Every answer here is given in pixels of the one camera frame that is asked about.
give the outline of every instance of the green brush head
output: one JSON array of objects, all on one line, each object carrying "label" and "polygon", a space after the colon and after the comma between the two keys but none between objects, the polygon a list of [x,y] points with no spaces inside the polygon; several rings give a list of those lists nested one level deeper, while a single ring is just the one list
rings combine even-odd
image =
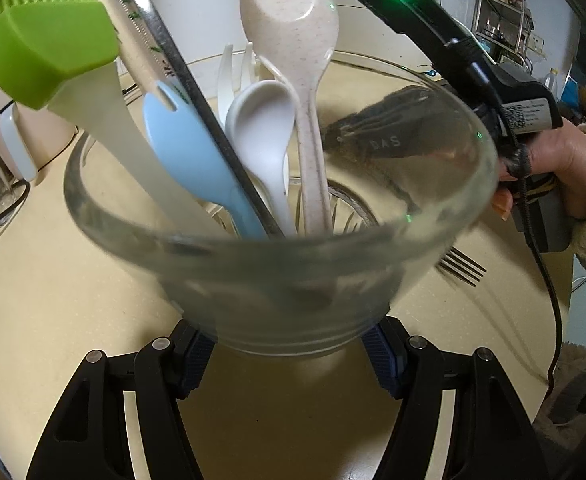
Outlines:
[{"label": "green brush head", "polygon": [[40,109],[60,86],[119,53],[97,0],[0,0],[0,88]]}]

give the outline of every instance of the beige tabletop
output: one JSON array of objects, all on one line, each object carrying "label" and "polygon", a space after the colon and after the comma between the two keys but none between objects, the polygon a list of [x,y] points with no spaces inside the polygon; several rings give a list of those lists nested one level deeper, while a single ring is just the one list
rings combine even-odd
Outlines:
[{"label": "beige tabletop", "polygon": [[[168,335],[178,314],[89,242],[64,205],[70,150],[0,237],[0,456],[15,480],[81,359],[134,352]],[[488,273],[477,288],[429,272],[391,314],[440,349],[491,348],[533,418],[546,390],[554,324],[544,284],[512,221],[485,213],[456,246]],[[547,258],[564,314],[572,255]],[[444,395],[429,479],[441,478],[454,395]],[[359,341],[319,358],[274,359],[217,346],[201,386],[180,403],[206,480],[369,479],[400,403],[377,385]],[[132,394],[137,480],[148,478]]]}]

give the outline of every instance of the glass bowl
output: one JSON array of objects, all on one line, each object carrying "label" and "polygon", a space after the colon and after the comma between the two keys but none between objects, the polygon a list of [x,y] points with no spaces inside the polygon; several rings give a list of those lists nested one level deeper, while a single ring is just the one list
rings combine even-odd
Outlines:
[{"label": "glass bowl", "polygon": [[[191,67],[214,109],[218,65],[215,57]],[[140,127],[141,101],[129,106]],[[452,94],[362,56],[336,53],[318,118],[332,236],[180,233],[106,149],[89,150],[86,134],[66,168],[68,209],[90,240],[218,342],[273,356],[335,350],[387,314],[479,216],[496,188],[497,157],[481,121]],[[294,138],[288,157],[303,234]],[[234,233],[223,209],[202,207]]]}]

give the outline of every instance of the human hand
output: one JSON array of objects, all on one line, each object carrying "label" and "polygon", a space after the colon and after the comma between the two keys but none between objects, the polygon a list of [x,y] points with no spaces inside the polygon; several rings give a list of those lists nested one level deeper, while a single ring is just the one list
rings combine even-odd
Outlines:
[{"label": "human hand", "polygon": [[[564,119],[564,126],[537,134],[528,143],[531,174],[554,173],[560,181],[566,214],[586,219],[586,134]],[[500,182],[515,181],[500,160]],[[500,186],[492,208],[507,220],[513,209],[513,196]]]}]

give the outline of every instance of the power outlet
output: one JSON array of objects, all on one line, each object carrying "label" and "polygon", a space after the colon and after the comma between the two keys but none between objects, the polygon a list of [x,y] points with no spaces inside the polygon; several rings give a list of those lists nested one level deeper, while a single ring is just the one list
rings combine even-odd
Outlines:
[{"label": "power outlet", "polygon": [[544,39],[531,34],[528,37],[528,47],[533,52],[537,52],[540,56],[544,55]]}]

